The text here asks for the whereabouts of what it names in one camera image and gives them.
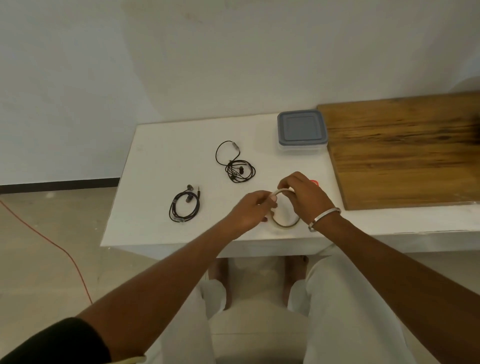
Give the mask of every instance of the tape roll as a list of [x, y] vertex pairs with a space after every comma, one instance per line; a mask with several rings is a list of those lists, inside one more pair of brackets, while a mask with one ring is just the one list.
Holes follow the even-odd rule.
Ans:
[[[290, 191], [290, 192], [293, 192], [295, 193], [294, 190], [291, 190], [289, 188], [280, 188], [279, 190], [276, 190], [275, 192], [273, 192], [270, 196], [276, 196], [278, 195], [279, 193], [282, 193], [283, 191]], [[277, 221], [275, 221], [274, 217], [273, 217], [273, 214], [272, 214], [272, 210], [269, 211], [268, 213], [269, 215], [269, 219], [268, 221], [271, 221], [277, 228], [280, 228], [280, 229], [291, 229], [293, 228], [299, 221], [300, 221], [300, 216], [297, 216], [297, 220], [291, 224], [291, 225], [282, 225], [282, 224], [279, 224]]]

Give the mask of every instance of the wooden cutting board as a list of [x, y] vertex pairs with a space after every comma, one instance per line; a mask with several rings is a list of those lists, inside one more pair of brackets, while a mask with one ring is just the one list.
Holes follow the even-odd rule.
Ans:
[[480, 92], [318, 110], [347, 210], [480, 201]]

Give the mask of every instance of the white pants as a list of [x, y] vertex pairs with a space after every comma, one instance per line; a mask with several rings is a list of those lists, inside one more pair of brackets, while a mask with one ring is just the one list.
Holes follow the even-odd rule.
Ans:
[[[219, 281], [201, 281], [146, 362], [215, 363], [208, 319], [223, 310], [225, 298]], [[343, 255], [320, 260], [297, 281], [288, 309], [309, 318], [304, 363], [415, 363], [397, 317]]]

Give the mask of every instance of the black sleeve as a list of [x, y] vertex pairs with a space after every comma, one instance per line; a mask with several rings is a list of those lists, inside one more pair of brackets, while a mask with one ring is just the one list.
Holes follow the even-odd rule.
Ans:
[[0, 364], [103, 364], [110, 352], [85, 321], [72, 317], [40, 331], [0, 359]]

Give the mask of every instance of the black earphone cable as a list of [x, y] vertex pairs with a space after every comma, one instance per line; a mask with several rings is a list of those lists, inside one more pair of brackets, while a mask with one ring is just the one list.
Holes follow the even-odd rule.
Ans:
[[[217, 157], [217, 154], [218, 154], [218, 150], [220, 149], [220, 147], [225, 144], [225, 143], [232, 143], [233, 147], [235, 148], [235, 150], [238, 151], [238, 154], [235, 156], [235, 158], [233, 158], [232, 160], [230, 160], [227, 164], [223, 164], [223, 163], [220, 163], [220, 161], [218, 160], [218, 157]], [[225, 166], [225, 172], [227, 173], [228, 175], [228, 178], [230, 178], [230, 180], [234, 183], [242, 183], [242, 182], [247, 182], [249, 180], [251, 180], [255, 173], [256, 173], [256, 170], [255, 170], [255, 167], [252, 166], [249, 162], [247, 162], [246, 160], [243, 160], [243, 159], [237, 159], [238, 157], [240, 156], [240, 148], [239, 146], [235, 143], [235, 142], [232, 142], [231, 140], [226, 140], [224, 141], [223, 143], [221, 143], [218, 148], [216, 149], [216, 152], [215, 152], [215, 160], [218, 164], [222, 165], [222, 166]], [[245, 172], [245, 168], [244, 167], [248, 167], [249, 170], [250, 170], [250, 173], [248, 175], [243, 175], [244, 172]]]
[[[187, 202], [190, 202], [193, 199], [196, 200], [195, 208], [186, 216], [181, 216], [177, 213], [177, 201], [182, 196], [187, 196]], [[185, 191], [180, 192], [173, 198], [173, 201], [170, 205], [170, 210], [168, 210], [168, 217], [174, 222], [186, 222], [193, 219], [198, 214], [198, 210], [200, 210], [200, 187], [198, 187], [197, 193], [193, 192], [193, 187], [191, 189], [187, 188]]]

